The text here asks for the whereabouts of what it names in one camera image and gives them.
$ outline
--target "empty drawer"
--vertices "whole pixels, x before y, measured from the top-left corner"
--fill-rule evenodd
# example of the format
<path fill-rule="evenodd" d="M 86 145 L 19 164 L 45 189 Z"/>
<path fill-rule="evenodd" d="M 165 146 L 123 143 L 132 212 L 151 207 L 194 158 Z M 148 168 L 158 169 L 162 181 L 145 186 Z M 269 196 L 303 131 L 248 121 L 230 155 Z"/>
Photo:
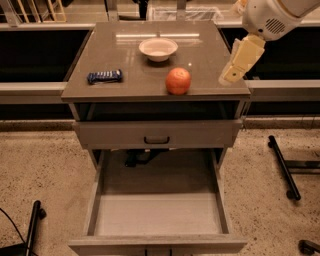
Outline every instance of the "empty drawer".
<path fill-rule="evenodd" d="M 237 253 L 209 150 L 170 150 L 125 167 L 123 150 L 103 151 L 78 255 Z"/>
<path fill-rule="evenodd" d="M 232 146 L 240 120 L 78 122 L 75 130 L 88 149 L 224 148 Z"/>

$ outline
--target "gray countertop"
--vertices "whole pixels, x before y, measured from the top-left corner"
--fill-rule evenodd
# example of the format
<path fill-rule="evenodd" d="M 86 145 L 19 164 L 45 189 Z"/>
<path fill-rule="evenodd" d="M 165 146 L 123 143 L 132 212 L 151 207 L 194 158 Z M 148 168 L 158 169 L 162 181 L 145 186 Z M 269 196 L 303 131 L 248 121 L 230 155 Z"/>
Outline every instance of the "gray countertop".
<path fill-rule="evenodd" d="M 139 44 L 160 36 L 173 39 L 177 52 L 155 63 Z M 97 23 L 62 94 L 65 102 L 184 101 L 248 98 L 243 80 L 223 86 L 219 75 L 230 54 L 212 21 L 130 21 Z M 191 87 L 183 96 L 166 91 L 165 78 L 174 67 L 187 69 Z M 89 85 L 90 72 L 121 69 L 120 83 Z"/>

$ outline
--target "bowl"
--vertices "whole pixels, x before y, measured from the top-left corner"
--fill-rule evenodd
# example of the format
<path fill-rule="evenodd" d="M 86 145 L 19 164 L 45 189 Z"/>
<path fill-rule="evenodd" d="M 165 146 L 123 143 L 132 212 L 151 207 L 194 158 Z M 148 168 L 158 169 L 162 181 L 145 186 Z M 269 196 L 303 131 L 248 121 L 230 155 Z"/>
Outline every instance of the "bowl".
<path fill-rule="evenodd" d="M 139 45 L 139 50 L 155 62 L 167 60 L 177 49 L 177 43 L 168 38 L 150 38 Z"/>

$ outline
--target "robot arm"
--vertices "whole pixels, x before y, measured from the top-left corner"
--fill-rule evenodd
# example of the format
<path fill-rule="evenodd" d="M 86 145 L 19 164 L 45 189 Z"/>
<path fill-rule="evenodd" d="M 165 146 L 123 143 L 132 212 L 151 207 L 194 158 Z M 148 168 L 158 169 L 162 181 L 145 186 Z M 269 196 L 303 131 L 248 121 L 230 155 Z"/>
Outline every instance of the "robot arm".
<path fill-rule="evenodd" d="M 230 61 L 219 78 L 223 85 L 240 80 L 264 53 L 265 42 L 278 40 L 299 26 L 320 6 L 320 0 L 238 0 L 237 5 L 243 11 L 242 26 L 248 36 L 235 40 Z"/>

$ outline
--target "speckled floor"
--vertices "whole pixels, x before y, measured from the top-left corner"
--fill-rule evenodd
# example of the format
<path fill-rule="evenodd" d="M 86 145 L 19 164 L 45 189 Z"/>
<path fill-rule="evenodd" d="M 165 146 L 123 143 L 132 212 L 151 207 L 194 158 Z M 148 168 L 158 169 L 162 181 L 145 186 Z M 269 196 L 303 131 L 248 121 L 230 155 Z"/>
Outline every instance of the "speckled floor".
<path fill-rule="evenodd" d="M 295 256 L 300 239 L 320 242 L 320 176 L 295 175 L 302 199 L 288 200 L 267 146 L 272 134 L 285 158 L 320 160 L 320 125 L 310 129 L 310 122 L 248 121 L 228 150 L 221 169 L 225 207 L 234 233 L 248 240 L 239 256 Z M 34 251 L 74 256 L 67 243 L 82 234 L 95 169 L 71 122 L 0 122 L 0 163 L 0 207 L 23 237 L 34 200 L 48 214 L 39 222 Z M 15 243 L 19 236 L 0 214 L 0 247 Z"/>

